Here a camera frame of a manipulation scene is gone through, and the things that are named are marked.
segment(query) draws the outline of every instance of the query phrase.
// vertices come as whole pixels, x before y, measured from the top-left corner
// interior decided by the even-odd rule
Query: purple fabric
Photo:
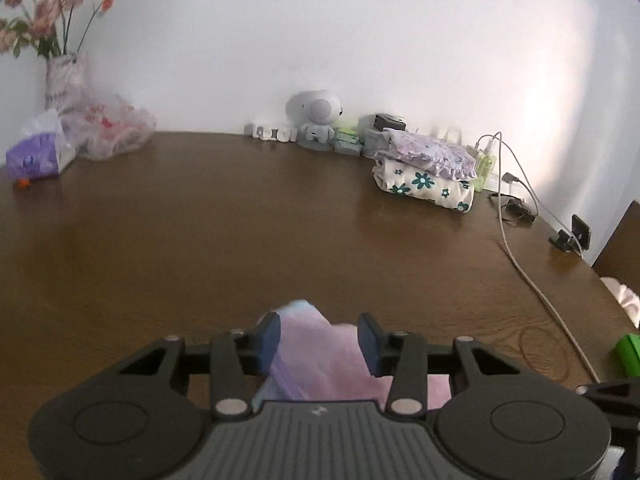
[[[6,166],[15,179],[57,175],[56,134],[37,134],[21,140],[6,152]]]
[[[290,400],[375,399],[384,406],[391,377],[372,377],[354,325],[330,324],[306,301],[277,311],[282,324],[271,377]],[[451,398],[449,376],[428,376],[429,409]]]
[[[390,137],[390,144],[388,150],[379,152],[381,160],[400,160],[449,180],[472,180],[477,176],[476,160],[462,146],[391,128],[385,128],[384,133]]]

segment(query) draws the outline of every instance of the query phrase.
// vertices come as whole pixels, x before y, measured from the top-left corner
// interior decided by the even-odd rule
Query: brown table surface
[[[495,209],[381,192],[365,158],[247,137],[158,134],[16,190],[0,176],[0,478],[37,478],[26,447],[45,400],[171,333],[205,342],[304,298],[331,322],[371,312],[430,342],[472,335],[566,386],[575,352],[501,248]],[[603,379],[634,327],[549,226],[513,253]]]

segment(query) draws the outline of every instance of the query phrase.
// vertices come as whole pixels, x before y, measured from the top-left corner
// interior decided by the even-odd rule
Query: green bottle
[[[494,170],[495,161],[497,160],[494,155],[494,142],[495,138],[489,139],[484,151],[478,152],[478,159],[476,162],[476,175],[478,176],[473,180],[475,191],[479,192],[484,189],[484,184],[488,179],[491,172]]]

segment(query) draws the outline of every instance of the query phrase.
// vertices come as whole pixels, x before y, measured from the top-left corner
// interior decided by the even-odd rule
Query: floral fabric
[[[439,178],[398,160],[377,160],[373,177],[382,191],[428,200],[461,213],[468,212],[474,200],[472,183]]]

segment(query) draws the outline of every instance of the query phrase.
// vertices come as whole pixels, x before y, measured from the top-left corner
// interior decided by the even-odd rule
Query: charging cable
[[[494,135],[491,134],[485,134],[482,137],[480,137],[477,141],[476,141],[476,151],[478,150],[478,146],[480,145],[480,141],[482,139],[484,139],[485,137],[492,137],[493,139],[497,139],[498,135],[500,135],[500,138],[502,138],[502,132],[498,132]],[[527,174],[525,173],[524,169],[522,168],[522,164],[520,164],[520,161],[518,160],[518,157],[516,156],[516,154],[513,152],[513,150],[511,149],[511,146],[509,146],[506,142],[504,142],[503,140],[500,140],[500,145],[504,145],[505,147],[507,147],[507,149],[511,152],[511,155],[513,155],[514,160],[516,161],[518,167],[520,168],[520,172],[522,173],[522,175],[524,176],[524,180],[526,182],[526,184],[521,181],[519,178],[517,178],[516,176],[512,175],[511,173],[505,173],[504,177],[507,179],[506,182],[507,184],[510,184],[509,182],[509,178],[513,178],[513,180],[511,180],[511,182],[519,182],[521,183],[525,189],[529,192],[529,194],[531,195],[534,204],[536,205],[536,212],[539,213],[540,210],[538,209],[538,205],[540,205],[540,207],[542,209],[544,209],[547,213],[549,213],[549,216],[551,216],[551,218],[553,218],[556,222],[558,222],[558,224],[560,224],[560,227],[562,227],[562,229],[564,229],[568,235],[569,235],[569,239],[573,238],[575,240],[575,245],[576,248],[578,249],[578,253],[580,254],[580,257],[582,257],[582,247],[580,245],[580,240],[578,240],[578,238],[575,237],[574,232],[571,231],[571,229],[569,229],[562,221],[561,219],[559,219],[552,211],[551,209],[549,209],[546,205],[544,205],[542,203],[542,200],[540,200],[540,198],[537,196],[535,190],[533,189],[533,186],[531,185],[531,183],[529,182],[529,179],[527,177]],[[502,175],[499,174],[498,175],[498,189],[500,188],[500,180],[502,179]]]
[[[483,137],[493,137],[494,139],[498,140],[498,203],[500,203],[500,201],[501,201],[500,197],[502,195],[502,193],[501,193],[502,192],[502,187],[501,187],[502,178],[501,177],[502,177],[502,145],[503,144],[505,146],[507,146],[507,148],[510,150],[511,154],[513,155],[513,157],[516,159],[516,162],[518,163],[518,166],[520,167],[520,171],[522,171],[524,179],[526,180],[527,184],[529,185],[531,195],[532,195],[532,197],[534,199],[534,202],[535,202],[538,197],[536,196],[536,193],[533,191],[533,187],[529,183],[529,179],[527,178],[527,174],[522,169],[522,166],[520,165],[520,162],[518,161],[515,153],[513,153],[513,150],[511,148],[509,148],[508,145],[502,140],[502,132],[498,132],[493,136],[482,136],[482,137],[480,137],[480,139],[478,139],[478,143],[476,143],[476,148],[478,147],[478,145],[480,143],[480,140]],[[551,211],[548,211],[548,212],[556,219],[556,221],[558,221],[560,223],[560,225],[562,225],[562,222],[560,222],[556,218],[556,216],[553,215],[553,213],[551,213]],[[578,341],[576,340],[576,338],[572,334],[571,330],[569,330],[569,327],[566,325],[564,320],[562,320],[562,317],[560,316],[560,314],[556,310],[556,308],[553,306],[553,304],[544,295],[544,293],[540,290],[540,288],[533,282],[533,280],[529,277],[529,275],[524,271],[524,269],[516,261],[516,258],[513,256],[513,253],[511,252],[511,248],[509,247],[509,244],[507,242],[507,237],[504,234],[504,224],[502,222],[502,209],[500,207],[498,208],[498,223],[500,224],[500,233],[502,234],[502,241],[504,243],[504,249],[505,249],[505,251],[507,253],[507,256],[511,260],[511,263],[516,268],[516,270],[520,273],[520,275],[522,276],[522,279],[525,282],[527,282],[527,284],[532,288],[532,290],[538,295],[538,297],[540,298],[540,301],[542,301],[542,304],[545,306],[545,308],[547,309],[549,314],[551,314],[551,317],[553,317],[555,322],[558,324],[558,326],[562,329],[564,334],[567,336],[567,339],[574,346],[575,351],[577,352],[578,357],[580,358],[580,361],[582,362],[584,367],[587,369],[587,371],[588,371],[589,375],[591,376],[591,378],[596,383],[599,383],[600,382],[600,378],[598,377],[598,374],[597,374],[595,368],[593,368],[593,365],[591,365],[591,362],[589,361],[589,358],[587,357],[587,354],[585,354],[584,350],[582,350],[582,348],[580,346],[580,343],[578,343]]]

